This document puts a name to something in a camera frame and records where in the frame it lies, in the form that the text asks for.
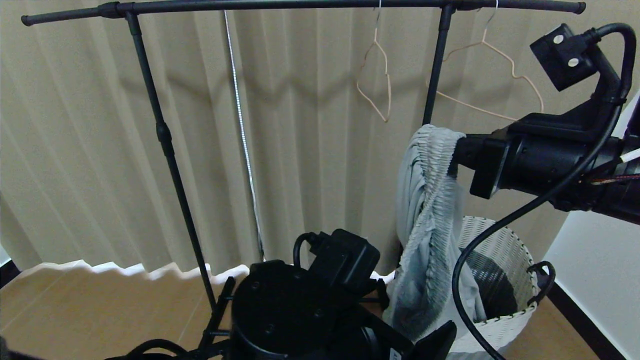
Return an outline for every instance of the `laundry basket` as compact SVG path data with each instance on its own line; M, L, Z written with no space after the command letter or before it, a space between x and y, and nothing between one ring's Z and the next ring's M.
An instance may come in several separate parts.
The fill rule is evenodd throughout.
M463 249L477 235L495 222L480 217L465 217L458 247ZM553 266L546 261L533 263L527 247L510 229L502 228L482 242L467 259L487 315L476 329L503 353L527 325L540 300L555 279ZM537 274L548 266L549 276L538 287ZM491 359L476 339L466 334L454 341L447 359Z

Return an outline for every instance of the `tan floor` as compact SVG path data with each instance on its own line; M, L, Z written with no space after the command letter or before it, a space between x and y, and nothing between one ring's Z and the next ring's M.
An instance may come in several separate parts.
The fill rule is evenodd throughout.
M152 338L195 348L209 320L199 276L175 269L151 279L86 265L41 266L0 290L0 334L14 350L44 359L104 359ZM228 326L229 311L223 320ZM510 359L597 359L543 302L509 350Z

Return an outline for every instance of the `clothes hanger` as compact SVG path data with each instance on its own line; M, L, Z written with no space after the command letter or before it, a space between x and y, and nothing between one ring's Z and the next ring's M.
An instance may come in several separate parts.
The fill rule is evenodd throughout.
M369 46L367 52L364 54L364 61L362 62L362 66L360 66L360 72L358 73L358 78L356 80L356 88L358 89L358 92L360 92L360 95L362 95L362 97L364 97L365 99L367 99L367 101L369 101L369 104L371 104L371 106L374 108L374 110L376 110L376 113L378 113L378 115L380 115L382 120L384 122L388 122L389 121L389 115L391 114L391 77L389 76L389 71L388 71L387 53L385 52L385 50L382 48L382 46L378 42L378 23L380 22L380 13L381 12L382 12L382 0L380 0L380 3L378 5L378 16L376 17L376 29L373 31L373 42L371 43L371 46ZM362 69L364 69L364 66L367 64L367 56L369 55L369 52L371 52L371 49L373 49L374 47L377 47L380 50L380 52L382 53L382 55L384 56L384 58L385 58L385 76L387 77L387 97L388 97L387 115L386 116L384 116L382 114L382 111L380 111L380 109L378 109L378 107L373 102L373 100L371 100L371 98L369 98L366 94L364 94L364 92L360 88L360 76L362 75Z
M513 61L513 59L511 59L511 57L509 57L507 54L505 54L500 49L496 48L495 46L489 44L486 41L486 32L487 32L487 29L489 28L489 23L491 23L491 20L493 20L493 17L495 16L495 13L498 11L498 5L499 5L499 0L496 0L495 1L495 8L493 9L493 14L491 14L491 17L489 18L489 20L486 22L486 25L484 26L484 32L483 32L483 35L482 35L482 40L480 40L479 42L475 42L473 44L469 44L469 45L466 45L466 46L463 46L463 47L460 47L458 49L450 51L447 54L447 56L445 56L445 58L442 60L442 62L447 61L449 59L449 57L451 56L451 54L456 53L456 52L458 52L460 50L469 49L471 47L478 46L478 45L484 45L484 46L488 47L489 49L491 49L492 51L498 53L499 55L501 55L503 58L507 59L511 63L511 77L513 79L516 79L516 80L517 79L524 79L524 80L526 80L526 82L528 82L528 84L531 86L533 91L538 96L538 100L540 101L540 112L544 113L545 112L545 103L542 100L542 96L540 95L540 92L538 91L538 88L536 88L536 85L534 85L533 82L531 81L531 79L529 79L525 75L516 76L516 74L515 74L516 64ZM458 104L467 106L467 107L472 108L472 109L477 110L477 111L481 111L483 113L487 113L489 115L493 115L493 116L496 116L496 117L499 117L499 118L502 118L502 119L506 119L506 120L510 120L510 121L517 121L518 120L518 119L514 119L513 117L508 117L508 116L505 116L505 115L494 113L492 111L488 111L488 110L485 110L485 109L482 109L482 108L478 108L477 106L473 106L471 104L467 104L466 102L460 101L460 100L458 100L458 99L456 99L454 97L451 97L451 96L449 96L447 94L444 94L444 93L442 93L440 91L436 91L436 94L441 95L442 97L446 97L449 100L455 101Z

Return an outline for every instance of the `curtain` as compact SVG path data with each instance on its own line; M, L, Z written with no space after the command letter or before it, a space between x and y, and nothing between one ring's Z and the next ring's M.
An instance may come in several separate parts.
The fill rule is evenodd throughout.
M1 5L1 205L3 229L11 229L3 231L3 246L21 268L79 258L93 265L142 262L148 270L172 261L193 268L126 23L87 19L27 28L19 20L25 13L97 4ZM455 13L447 51L478 41L492 11ZM379 271L394 267L397 169L422 121L439 15L439 9L381 10L378 40L392 88L384 123L355 87L377 10L228 12L251 177L223 13L140 16L214 271L260 260L259 238L266 259L290 261L297 235L338 227L381 250ZM546 112L561 113L588 98L595 78L558 93L528 45L562 22L576 32L614 21L640 28L638 15L628 2L589 2L582 15L499 9L487 40L516 61L517 74L534 81ZM619 68L621 41L611 38L602 48ZM386 112L384 65L372 50L360 84ZM512 80L509 64L482 47L452 55L439 90L514 118L539 111L528 85ZM440 96L432 123L465 133L509 124ZM471 178L461 168L461 185L468 188ZM465 213L498 219L530 199L508 190L492 200L469 195ZM512 228L540 259L565 216L547 204Z

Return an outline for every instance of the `black metal clothes rack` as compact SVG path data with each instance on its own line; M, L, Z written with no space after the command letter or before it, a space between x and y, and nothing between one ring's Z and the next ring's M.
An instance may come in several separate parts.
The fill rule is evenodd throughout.
M149 3L119 3L111 2L99 5L95 8L85 8L78 10L68 10L62 12L43 13L39 15L24 15L22 23L26 26L43 24L46 22L57 22L72 19L86 19L90 17L105 17L109 19L126 19L131 30L133 43L136 48L140 69L147 88L149 101L156 120L156 134L166 157L173 185L175 187L182 215L186 223L189 239L195 253L200 275L204 283L207 298L211 305L211 319L207 328L203 332L202 340L198 347L202 356L212 357L218 355L218 350L209 347L216 336L228 336L228 331L219 330L222 315L227 304L233 299L232 292L235 286L235 279L229 277L216 302L213 288L209 280L205 267L205 260L202 248L198 240L198 235L193 223L193 217L189 210L189 203L184 191L178 164L175 160L172 138L169 127L164 121L160 102L158 100L156 86L154 84L151 68L147 59L145 44L142 39L142 31L138 22L138 15L148 13L168 13L168 12L195 12L207 10L267 10L267 9L300 9L300 8L384 8L398 7L433 7L441 8L440 24L438 27L438 38L433 56L431 77L424 107L422 124L431 122L433 106L435 103L438 80L444 57L447 34L451 19L455 11L476 10L485 7L495 7L495 0L173 0L156 1ZM583 2L574 3L570 1L550 1L550 0L500 0L500 8L515 8L528 10L546 10L555 12L582 13L586 4Z

